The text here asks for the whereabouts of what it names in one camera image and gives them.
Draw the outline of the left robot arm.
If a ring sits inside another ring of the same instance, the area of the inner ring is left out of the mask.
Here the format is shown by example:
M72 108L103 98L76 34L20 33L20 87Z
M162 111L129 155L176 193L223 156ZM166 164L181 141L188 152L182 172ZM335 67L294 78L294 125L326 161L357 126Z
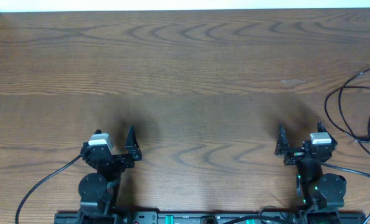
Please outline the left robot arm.
M116 208L122 173L134 168L136 161L142 160L132 126L128 130L124 148L127 150L125 154L112 153L110 135L99 129L83 143L80 157L95 172L86 175L78 185L81 197L78 223L133 222L133 212Z

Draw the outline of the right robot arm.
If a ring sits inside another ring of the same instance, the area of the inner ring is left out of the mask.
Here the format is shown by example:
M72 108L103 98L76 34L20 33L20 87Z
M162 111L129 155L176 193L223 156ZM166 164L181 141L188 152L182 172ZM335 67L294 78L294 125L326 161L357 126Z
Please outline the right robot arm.
M324 173L322 163L332 157L337 141L324 125L317 123L317 132L310 134L301 147L291 147L283 125L278 127L274 154L283 157L286 166L296 166L296 190L303 199L298 209L299 223L339 223L338 209L344 207L346 179Z

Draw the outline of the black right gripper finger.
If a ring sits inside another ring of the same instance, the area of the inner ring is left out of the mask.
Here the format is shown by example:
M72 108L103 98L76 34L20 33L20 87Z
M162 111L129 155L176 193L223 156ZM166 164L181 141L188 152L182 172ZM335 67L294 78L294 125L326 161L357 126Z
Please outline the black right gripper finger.
M276 156L284 156L290 150L285 128L282 124L278 127L278 139L274 154Z
M331 144L336 144L335 138L326 130L324 124L321 121L317 122L317 130L318 130L318 133L327 132L331 136L331 139L332 139Z

